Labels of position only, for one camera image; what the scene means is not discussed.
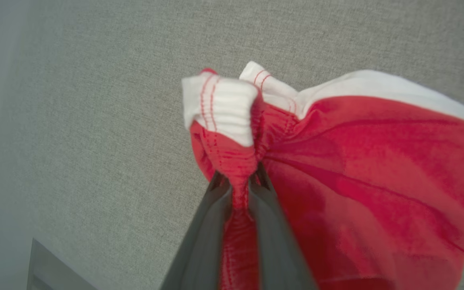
white fabric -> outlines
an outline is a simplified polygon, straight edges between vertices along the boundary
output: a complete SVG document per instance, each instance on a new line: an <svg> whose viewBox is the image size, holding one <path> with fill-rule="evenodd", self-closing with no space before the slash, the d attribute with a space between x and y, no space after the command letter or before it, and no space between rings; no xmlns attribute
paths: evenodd
<svg viewBox="0 0 464 290"><path fill-rule="evenodd" d="M182 89L186 128L195 120L244 147L254 144L250 108L258 94L255 86L205 72L183 79Z"/></svg>
<svg viewBox="0 0 464 290"><path fill-rule="evenodd" d="M250 108L258 94L266 103L304 119L311 106L321 99L356 95L390 99L464 120L464 105L443 94L394 75L362 70L297 92L250 61L239 79L227 79L209 72L182 80L184 123L189 129L197 121L244 147L253 145Z"/></svg>
<svg viewBox="0 0 464 290"><path fill-rule="evenodd" d="M275 79L262 66L250 61L239 79L261 88L265 102L304 119L311 106L321 99L356 95L390 99L464 120L464 105L407 79L383 72L355 71L316 87L296 92Z"/></svg>

